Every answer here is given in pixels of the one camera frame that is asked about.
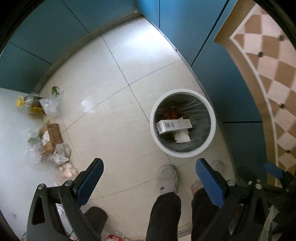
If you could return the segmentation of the grey slipper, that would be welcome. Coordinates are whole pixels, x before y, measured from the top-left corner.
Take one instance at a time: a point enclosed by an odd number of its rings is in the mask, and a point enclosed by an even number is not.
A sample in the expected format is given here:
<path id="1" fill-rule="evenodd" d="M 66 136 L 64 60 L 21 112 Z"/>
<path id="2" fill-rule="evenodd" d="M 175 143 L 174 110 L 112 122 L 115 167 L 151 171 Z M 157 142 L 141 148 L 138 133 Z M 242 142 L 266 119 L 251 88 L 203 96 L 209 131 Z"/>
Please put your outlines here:
<path id="1" fill-rule="evenodd" d="M 192 194 L 195 195 L 195 193 L 202 189 L 206 188 L 206 191 L 212 190 L 215 187 L 218 187 L 217 182 L 215 181 L 214 174 L 224 174 L 224 164 L 221 161 L 214 161 L 210 164 L 210 167 L 212 168 L 212 173 L 206 172 L 202 175 L 202 180 L 198 177 L 197 180 L 192 184 L 191 191 Z"/>
<path id="2" fill-rule="evenodd" d="M 162 166 L 157 173 L 157 183 L 160 195 L 167 193 L 177 194 L 179 190 L 179 178 L 175 166 Z"/>

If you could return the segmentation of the clear plastic bag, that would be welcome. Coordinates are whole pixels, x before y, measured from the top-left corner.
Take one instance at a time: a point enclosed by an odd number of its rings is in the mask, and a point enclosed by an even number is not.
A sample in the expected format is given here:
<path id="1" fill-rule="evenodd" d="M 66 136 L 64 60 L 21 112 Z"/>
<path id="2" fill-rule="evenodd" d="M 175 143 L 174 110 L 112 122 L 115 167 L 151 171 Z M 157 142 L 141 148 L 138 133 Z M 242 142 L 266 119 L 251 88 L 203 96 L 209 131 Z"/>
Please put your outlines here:
<path id="1" fill-rule="evenodd" d="M 51 89 L 51 95 L 49 98 L 42 98 L 39 100 L 44 113 L 53 118 L 57 118 L 59 116 L 59 105 L 62 102 L 62 98 L 64 95 L 64 90 L 60 89 L 57 86 L 53 86 Z"/>

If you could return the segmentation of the grey right slipper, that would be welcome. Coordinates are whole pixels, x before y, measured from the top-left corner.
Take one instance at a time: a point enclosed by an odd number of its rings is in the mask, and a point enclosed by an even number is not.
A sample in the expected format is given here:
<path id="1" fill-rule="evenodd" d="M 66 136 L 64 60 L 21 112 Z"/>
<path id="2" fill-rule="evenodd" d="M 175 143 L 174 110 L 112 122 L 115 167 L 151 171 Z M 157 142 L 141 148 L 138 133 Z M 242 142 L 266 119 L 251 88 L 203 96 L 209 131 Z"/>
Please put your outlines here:
<path id="1" fill-rule="evenodd" d="M 198 177 L 197 180 L 192 184 L 191 191 L 192 194 L 195 195 L 195 193 L 202 189 L 206 188 L 206 191 L 212 190 L 215 187 L 218 187 L 217 182 L 215 181 L 214 174 L 224 174 L 224 164 L 221 161 L 214 161 L 210 164 L 210 167 L 212 168 L 212 173 L 206 172 L 202 175 L 202 180 Z"/>

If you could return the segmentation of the brown cardboard box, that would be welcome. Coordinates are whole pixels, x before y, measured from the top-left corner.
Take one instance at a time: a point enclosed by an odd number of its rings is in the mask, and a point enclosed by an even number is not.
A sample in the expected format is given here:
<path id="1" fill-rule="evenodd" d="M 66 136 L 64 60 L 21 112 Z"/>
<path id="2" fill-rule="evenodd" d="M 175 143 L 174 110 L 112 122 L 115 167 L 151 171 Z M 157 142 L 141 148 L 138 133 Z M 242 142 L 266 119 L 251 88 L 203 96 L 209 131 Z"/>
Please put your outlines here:
<path id="1" fill-rule="evenodd" d="M 55 152 L 56 145 L 62 144 L 63 138 L 60 132 L 60 127 L 57 123 L 45 124 L 40 132 L 43 155 L 52 154 Z"/>

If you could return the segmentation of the person left leg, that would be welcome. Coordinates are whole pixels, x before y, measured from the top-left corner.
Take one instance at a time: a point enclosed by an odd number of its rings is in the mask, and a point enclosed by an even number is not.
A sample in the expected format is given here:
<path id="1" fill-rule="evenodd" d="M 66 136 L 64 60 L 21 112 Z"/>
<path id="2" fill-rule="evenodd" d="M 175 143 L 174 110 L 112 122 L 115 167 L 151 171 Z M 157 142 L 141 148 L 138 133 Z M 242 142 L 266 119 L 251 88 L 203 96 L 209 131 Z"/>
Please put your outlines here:
<path id="1" fill-rule="evenodd" d="M 181 199 L 174 192 L 160 195 L 155 201 L 145 240 L 178 240 Z"/>

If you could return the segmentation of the white round trash bin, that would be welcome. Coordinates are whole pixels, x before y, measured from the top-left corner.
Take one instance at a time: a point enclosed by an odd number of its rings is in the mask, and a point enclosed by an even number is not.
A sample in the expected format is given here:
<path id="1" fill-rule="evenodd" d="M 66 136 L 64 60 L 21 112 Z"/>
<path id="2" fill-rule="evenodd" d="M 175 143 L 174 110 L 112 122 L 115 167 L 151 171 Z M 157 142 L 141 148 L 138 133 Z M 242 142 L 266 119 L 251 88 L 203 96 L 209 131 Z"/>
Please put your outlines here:
<path id="1" fill-rule="evenodd" d="M 216 132 L 216 117 L 206 97 L 189 89 L 164 94 L 150 117 L 152 137 L 166 154 L 195 157 L 206 150 Z"/>

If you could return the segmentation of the grey left slipper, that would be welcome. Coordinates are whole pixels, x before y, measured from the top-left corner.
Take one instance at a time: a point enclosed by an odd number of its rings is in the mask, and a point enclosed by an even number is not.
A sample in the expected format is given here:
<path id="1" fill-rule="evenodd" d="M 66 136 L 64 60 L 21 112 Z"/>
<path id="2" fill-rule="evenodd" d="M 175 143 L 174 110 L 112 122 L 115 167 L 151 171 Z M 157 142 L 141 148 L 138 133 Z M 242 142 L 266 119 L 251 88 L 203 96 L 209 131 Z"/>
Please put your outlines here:
<path id="1" fill-rule="evenodd" d="M 179 178 L 175 166 L 162 166 L 157 173 L 157 183 L 160 195 L 167 193 L 177 194 L 179 190 Z"/>

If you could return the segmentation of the person leg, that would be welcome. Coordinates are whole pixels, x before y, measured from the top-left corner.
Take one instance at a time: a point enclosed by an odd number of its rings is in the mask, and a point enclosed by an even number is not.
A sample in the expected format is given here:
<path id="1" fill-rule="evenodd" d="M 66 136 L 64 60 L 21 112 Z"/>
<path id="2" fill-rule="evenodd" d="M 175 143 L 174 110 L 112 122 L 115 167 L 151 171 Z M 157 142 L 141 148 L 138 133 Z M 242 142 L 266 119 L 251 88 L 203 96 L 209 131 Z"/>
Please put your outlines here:
<path id="1" fill-rule="evenodd" d="M 195 187 L 192 190 L 192 233 L 191 240 L 200 238 L 210 225 L 220 208 L 214 205 L 203 187 Z"/>
<path id="2" fill-rule="evenodd" d="M 160 195 L 155 201 L 145 240 L 178 240 L 181 199 L 174 192 Z"/>

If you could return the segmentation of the long white cardboard box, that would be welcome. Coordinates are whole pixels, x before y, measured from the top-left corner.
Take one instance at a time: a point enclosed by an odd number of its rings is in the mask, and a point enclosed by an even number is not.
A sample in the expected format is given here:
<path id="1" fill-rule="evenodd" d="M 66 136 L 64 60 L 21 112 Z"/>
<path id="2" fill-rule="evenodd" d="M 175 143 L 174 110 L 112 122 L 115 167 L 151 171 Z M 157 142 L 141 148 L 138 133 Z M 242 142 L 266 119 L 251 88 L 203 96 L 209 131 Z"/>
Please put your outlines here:
<path id="1" fill-rule="evenodd" d="M 192 128 L 192 124 L 189 119 L 178 119 L 178 120 L 161 120 L 156 123 L 159 134 L 172 133 L 185 129 Z"/>

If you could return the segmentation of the bag of eggs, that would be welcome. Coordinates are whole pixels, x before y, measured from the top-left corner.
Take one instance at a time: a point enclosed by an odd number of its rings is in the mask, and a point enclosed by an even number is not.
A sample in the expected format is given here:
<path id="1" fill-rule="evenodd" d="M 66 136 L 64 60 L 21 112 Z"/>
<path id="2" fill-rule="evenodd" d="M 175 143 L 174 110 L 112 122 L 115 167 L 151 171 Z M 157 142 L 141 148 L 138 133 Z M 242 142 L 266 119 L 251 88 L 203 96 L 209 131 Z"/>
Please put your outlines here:
<path id="1" fill-rule="evenodd" d="M 78 170 L 70 162 L 61 165 L 55 172 L 55 186 L 60 186 L 67 180 L 74 180 L 78 173 Z"/>

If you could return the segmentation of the checkered brown tablecloth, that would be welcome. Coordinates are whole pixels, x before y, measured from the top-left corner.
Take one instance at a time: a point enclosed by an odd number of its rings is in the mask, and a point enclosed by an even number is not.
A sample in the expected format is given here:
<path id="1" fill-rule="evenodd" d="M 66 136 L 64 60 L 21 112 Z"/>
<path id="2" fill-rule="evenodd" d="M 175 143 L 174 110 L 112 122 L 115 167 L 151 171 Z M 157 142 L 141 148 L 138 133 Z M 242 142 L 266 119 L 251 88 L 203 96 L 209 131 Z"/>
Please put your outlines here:
<path id="1" fill-rule="evenodd" d="M 226 48 L 242 75 L 263 125 L 269 161 L 295 173 L 295 44 L 274 2 L 238 1 L 214 41 Z"/>

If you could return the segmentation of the person right leg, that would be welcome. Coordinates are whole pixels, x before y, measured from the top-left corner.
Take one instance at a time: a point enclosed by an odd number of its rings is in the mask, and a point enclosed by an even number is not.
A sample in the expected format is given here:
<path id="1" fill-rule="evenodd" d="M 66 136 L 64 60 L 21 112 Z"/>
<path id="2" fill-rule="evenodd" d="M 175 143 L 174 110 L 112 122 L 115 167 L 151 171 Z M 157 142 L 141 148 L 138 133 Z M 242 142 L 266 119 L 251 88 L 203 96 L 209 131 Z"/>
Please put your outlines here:
<path id="1" fill-rule="evenodd" d="M 191 240 L 200 238 L 210 225 L 220 208 L 214 205 L 203 187 L 195 187 L 192 190 L 192 233 Z"/>

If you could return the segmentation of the black stool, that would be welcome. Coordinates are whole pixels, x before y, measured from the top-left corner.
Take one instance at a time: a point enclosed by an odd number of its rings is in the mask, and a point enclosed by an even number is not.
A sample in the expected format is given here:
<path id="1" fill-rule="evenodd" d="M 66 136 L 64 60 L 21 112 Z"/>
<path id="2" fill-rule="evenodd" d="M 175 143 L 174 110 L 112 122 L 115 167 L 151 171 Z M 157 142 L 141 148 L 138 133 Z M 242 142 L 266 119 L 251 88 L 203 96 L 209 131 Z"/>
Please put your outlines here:
<path id="1" fill-rule="evenodd" d="M 103 209 L 93 206 L 84 213 L 84 216 L 95 233 L 101 238 L 102 231 L 108 219 L 107 213 Z"/>

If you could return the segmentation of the yellow oil bottle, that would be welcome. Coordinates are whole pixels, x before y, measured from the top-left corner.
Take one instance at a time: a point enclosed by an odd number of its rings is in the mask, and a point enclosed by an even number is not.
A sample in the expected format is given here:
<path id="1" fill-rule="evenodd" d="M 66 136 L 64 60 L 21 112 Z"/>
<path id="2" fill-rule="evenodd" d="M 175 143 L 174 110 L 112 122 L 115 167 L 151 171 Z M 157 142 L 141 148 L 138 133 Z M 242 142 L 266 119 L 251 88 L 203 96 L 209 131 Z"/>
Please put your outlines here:
<path id="1" fill-rule="evenodd" d="M 16 106 L 26 108 L 29 114 L 44 114 L 44 109 L 40 103 L 41 99 L 43 98 L 33 95 L 27 95 L 25 97 L 19 95 L 16 99 Z"/>

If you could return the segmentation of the white paper in bin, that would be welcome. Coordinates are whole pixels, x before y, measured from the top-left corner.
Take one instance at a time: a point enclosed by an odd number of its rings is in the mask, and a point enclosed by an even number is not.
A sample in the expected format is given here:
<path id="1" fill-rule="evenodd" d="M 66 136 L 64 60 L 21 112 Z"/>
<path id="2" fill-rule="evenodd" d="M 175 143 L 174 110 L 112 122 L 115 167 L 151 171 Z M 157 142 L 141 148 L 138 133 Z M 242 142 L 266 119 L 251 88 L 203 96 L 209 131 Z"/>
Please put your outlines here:
<path id="1" fill-rule="evenodd" d="M 174 132 L 173 136 L 177 144 L 191 142 L 188 130 Z"/>

